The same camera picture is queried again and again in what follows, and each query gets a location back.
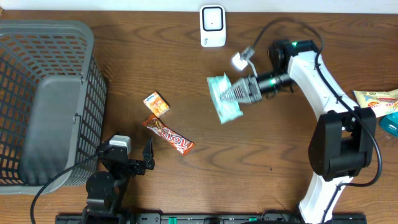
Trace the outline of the small orange snack packet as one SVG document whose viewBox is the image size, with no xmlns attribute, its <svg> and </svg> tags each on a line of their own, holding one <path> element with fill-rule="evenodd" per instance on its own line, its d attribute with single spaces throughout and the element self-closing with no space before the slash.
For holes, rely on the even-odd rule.
<svg viewBox="0 0 398 224">
<path fill-rule="evenodd" d="M 170 109 L 169 104 L 156 91 L 150 94 L 147 98 L 145 98 L 143 100 L 143 103 L 158 118 L 168 112 L 168 110 Z"/>
</svg>

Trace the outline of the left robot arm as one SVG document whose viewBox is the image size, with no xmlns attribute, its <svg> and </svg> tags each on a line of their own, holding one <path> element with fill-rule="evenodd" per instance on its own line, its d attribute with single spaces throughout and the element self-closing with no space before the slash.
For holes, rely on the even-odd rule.
<svg viewBox="0 0 398 224">
<path fill-rule="evenodd" d="M 152 138 L 142 151 L 142 160 L 130 159 L 131 150 L 131 138 L 121 135 L 114 135 L 98 146 L 96 152 L 106 170 L 95 172 L 86 182 L 87 204 L 91 211 L 114 213 L 123 200 L 129 180 L 154 169 Z"/>
</svg>

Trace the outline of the brown chocolate bar wrapper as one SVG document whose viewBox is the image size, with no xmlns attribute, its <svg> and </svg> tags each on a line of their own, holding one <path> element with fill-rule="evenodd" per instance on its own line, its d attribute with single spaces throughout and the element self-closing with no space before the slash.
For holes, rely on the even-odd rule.
<svg viewBox="0 0 398 224">
<path fill-rule="evenodd" d="M 186 155 L 195 146 L 195 143 L 179 133 L 176 133 L 168 126 L 166 126 L 158 117 L 154 114 L 150 115 L 144 122 L 143 125 L 153 131 L 155 134 L 166 140 L 182 155 Z"/>
</svg>

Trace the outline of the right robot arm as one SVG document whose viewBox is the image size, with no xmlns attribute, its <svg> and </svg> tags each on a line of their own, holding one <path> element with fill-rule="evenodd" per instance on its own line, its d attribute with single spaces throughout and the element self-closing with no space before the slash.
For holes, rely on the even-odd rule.
<svg viewBox="0 0 398 224">
<path fill-rule="evenodd" d="M 360 108 L 337 84 L 323 63 L 321 48 L 311 40 L 278 40 L 269 47 L 273 70 L 239 79 L 216 99 L 256 103 L 281 88 L 297 84 L 317 119 L 308 147 L 313 176 L 298 209 L 304 223 L 326 223 L 345 187 L 380 154 L 374 137 L 376 115 Z"/>
</svg>

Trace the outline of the light teal wet wipes pack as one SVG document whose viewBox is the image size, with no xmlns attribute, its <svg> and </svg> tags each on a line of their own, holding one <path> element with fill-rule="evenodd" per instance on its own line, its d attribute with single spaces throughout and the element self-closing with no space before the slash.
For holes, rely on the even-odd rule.
<svg viewBox="0 0 398 224">
<path fill-rule="evenodd" d="M 207 77 L 206 80 L 221 124 L 225 124 L 243 115 L 237 102 L 222 99 L 223 93 L 232 86 L 225 73 L 222 76 Z"/>
</svg>

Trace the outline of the teal mouthwash bottle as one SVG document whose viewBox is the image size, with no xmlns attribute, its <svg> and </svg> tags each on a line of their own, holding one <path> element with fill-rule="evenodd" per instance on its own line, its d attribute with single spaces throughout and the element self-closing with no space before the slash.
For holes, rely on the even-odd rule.
<svg viewBox="0 0 398 224">
<path fill-rule="evenodd" d="M 383 117 L 379 123 L 380 127 L 387 133 L 398 137 L 398 112 L 391 113 Z"/>
</svg>

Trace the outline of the yellow snack bag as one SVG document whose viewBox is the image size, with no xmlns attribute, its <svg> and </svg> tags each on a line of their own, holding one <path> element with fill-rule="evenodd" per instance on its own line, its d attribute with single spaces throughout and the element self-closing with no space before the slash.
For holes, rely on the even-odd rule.
<svg viewBox="0 0 398 224">
<path fill-rule="evenodd" d="M 392 91 L 354 91 L 361 108 L 371 108 L 376 117 L 397 112 L 397 90 Z"/>
</svg>

